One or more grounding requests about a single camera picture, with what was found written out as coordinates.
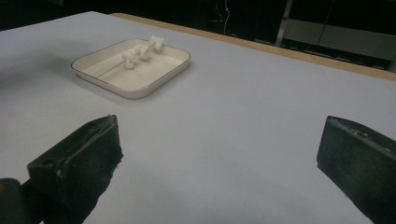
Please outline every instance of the white tray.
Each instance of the white tray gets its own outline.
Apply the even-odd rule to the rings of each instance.
[[[130,99],[145,97],[180,73],[190,61],[190,54],[168,46],[152,51],[146,60],[134,61],[134,68],[125,69],[121,54],[137,45],[149,45],[147,40],[131,39],[96,51],[72,63],[79,77]]]

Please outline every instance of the white plastic piece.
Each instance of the white plastic piece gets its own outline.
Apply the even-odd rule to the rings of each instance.
[[[129,61],[130,58],[133,57],[133,55],[132,55],[132,53],[131,53],[130,51],[126,50],[126,51],[124,51],[124,52],[121,54],[121,57],[122,57],[123,60]]]
[[[124,68],[125,68],[125,69],[128,69],[128,70],[131,70],[131,69],[134,68],[134,63],[133,63],[133,62],[130,62],[130,61],[128,61],[128,60],[126,60],[126,61],[125,61],[125,64],[124,64]]]
[[[140,55],[140,49],[143,47],[143,45],[136,45],[134,47],[134,52],[136,53],[136,55]]]
[[[153,46],[156,50],[161,50],[163,48],[163,38],[157,37],[153,35],[149,40],[151,46]]]
[[[134,57],[136,56],[137,52],[135,49],[128,49],[127,50],[129,53],[131,53],[132,57],[128,58],[129,62],[132,62],[132,60],[134,59]]]
[[[146,60],[149,57],[151,50],[148,46],[141,45],[140,47],[140,58]]]

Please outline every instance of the cable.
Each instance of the cable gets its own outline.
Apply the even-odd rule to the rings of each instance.
[[[335,3],[335,0],[332,0],[332,6],[330,7],[329,13],[327,14],[326,21],[325,21],[324,24],[323,24],[323,28],[322,28],[322,31],[321,31],[321,33],[320,33],[320,37],[319,37],[318,43],[316,44],[317,46],[319,45],[320,40],[321,40],[321,38],[323,37],[323,33],[324,33],[325,28],[326,28],[327,22],[329,21],[330,15],[332,14],[332,8],[334,7],[334,3]],[[304,50],[304,52],[308,51],[312,46],[313,46],[313,44],[310,44],[310,45]]]
[[[228,9],[227,2],[228,2],[228,1],[225,0],[225,3],[224,3],[224,5],[225,5],[225,10],[226,10],[227,13],[228,13],[227,19],[225,19],[225,22],[224,22],[224,34],[225,34],[225,31],[227,30],[227,22],[228,22],[228,19],[229,19],[230,16],[231,16],[231,12],[230,12],[230,9]]]

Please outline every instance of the wooden table edge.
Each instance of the wooden table edge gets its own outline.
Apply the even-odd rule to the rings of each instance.
[[[274,47],[274,46],[270,46],[270,45],[264,45],[264,44],[253,42],[253,41],[235,38],[232,36],[214,34],[214,33],[210,33],[207,31],[197,30],[197,29],[193,29],[190,27],[175,25],[175,24],[167,23],[167,22],[163,22],[163,21],[155,21],[155,20],[137,17],[137,16],[133,16],[133,15],[125,14],[125,13],[112,13],[110,15],[117,17],[117,18],[122,18],[122,19],[125,19],[128,21],[137,21],[137,22],[148,24],[148,25],[153,25],[153,26],[166,28],[169,30],[179,31],[179,32],[186,33],[186,34],[203,36],[203,37],[239,45],[239,46],[250,48],[250,49],[256,49],[256,50],[261,50],[264,52],[273,53],[276,55],[280,55],[280,56],[284,56],[284,57],[288,57],[288,58],[292,58],[292,59],[296,59],[296,60],[301,60],[301,61],[305,61],[305,62],[309,62],[309,63],[321,64],[321,65],[325,65],[328,67],[337,68],[337,69],[341,69],[341,70],[345,70],[345,71],[353,72],[353,73],[358,73],[358,74],[362,74],[362,75],[366,75],[366,76],[370,76],[370,77],[378,77],[378,78],[383,78],[386,80],[396,81],[396,74],[391,73],[389,71],[385,71],[385,70],[366,67],[366,66],[362,66],[362,65],[358,65],[358,64],[354,64],[354,63],[341,62],[341,61],[337,61],[334,59],[320,57],[317,55],[302,53],[302,52],[294,51],[294,50],[290,50],[290,49],[282,49],[282,48],[278,48],[278,47]]]

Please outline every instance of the table surface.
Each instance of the table surface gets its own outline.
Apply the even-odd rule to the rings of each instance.
[[[156,35],[191,54],[139,100],[75,59]],[[327,116],[396,138],[396,82],[95,12],[0,33],[0,176],[118,116],[124,158],[85,223],[371,223],[317,168]]]

